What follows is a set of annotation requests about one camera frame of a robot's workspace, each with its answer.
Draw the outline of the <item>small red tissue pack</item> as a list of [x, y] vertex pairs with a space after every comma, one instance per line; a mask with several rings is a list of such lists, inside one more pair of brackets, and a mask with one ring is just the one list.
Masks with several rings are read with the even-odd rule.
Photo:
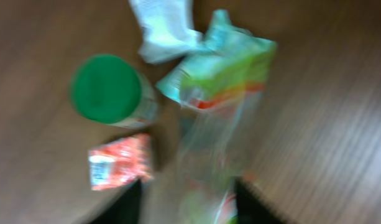
[[140, 133], [100, 145], [88, 151], [92, 190], [123, 187], [140, 179], [154, 178], [151, 138]]

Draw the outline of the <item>teal patterned pouch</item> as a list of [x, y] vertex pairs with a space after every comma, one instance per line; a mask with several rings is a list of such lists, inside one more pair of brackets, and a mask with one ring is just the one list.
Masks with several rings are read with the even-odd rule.
[[247, 91], [263, 90], [276, 49], [276, 42], [233, 26], [226, 10], [216, 10], [199, 49], [156, 87], [181, 104], [210, 108]]

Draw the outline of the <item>green lid jar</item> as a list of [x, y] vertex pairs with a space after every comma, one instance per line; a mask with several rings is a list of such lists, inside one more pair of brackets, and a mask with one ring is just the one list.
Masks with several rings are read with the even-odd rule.
[[158, 116], [147, 77], [112, 54], [97, 54], [81, 64], [71, 81], [70, 98], [82, 117], [110, 126], [144, 128]]

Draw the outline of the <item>green candy bag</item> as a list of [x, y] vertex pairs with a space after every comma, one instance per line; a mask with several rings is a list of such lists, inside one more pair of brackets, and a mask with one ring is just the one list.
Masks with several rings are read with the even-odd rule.
[[186, 78], [181, 103], [196, 118], [178, 154], [178, 223], [236, 223], [233, 178], [242, 173], [240, 131], [264, 91], [272, 57], [248, 56], [208, 78]]

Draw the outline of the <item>white Hansaplast plaster box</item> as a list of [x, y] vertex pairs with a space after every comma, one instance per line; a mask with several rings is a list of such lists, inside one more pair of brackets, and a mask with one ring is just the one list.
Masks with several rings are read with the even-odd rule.
[[164, 63], [196, 50], [202, 33], [194, 28], [192, 0], [129, 0], [142, 30], [139, 55]]

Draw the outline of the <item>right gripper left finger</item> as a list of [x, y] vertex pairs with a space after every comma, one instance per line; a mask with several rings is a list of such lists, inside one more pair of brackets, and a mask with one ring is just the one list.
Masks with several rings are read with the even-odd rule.
[[139, 224], [142, 193], [142, 181], [138, 179], [87, 224]]

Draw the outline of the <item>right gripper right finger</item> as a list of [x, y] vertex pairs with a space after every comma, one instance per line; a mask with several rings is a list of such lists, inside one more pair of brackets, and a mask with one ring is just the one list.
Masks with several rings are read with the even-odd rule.
[[235, 179], [234, 192], [238, 224], [289, 224], [288, 219], [263, 202], [241, 179]]

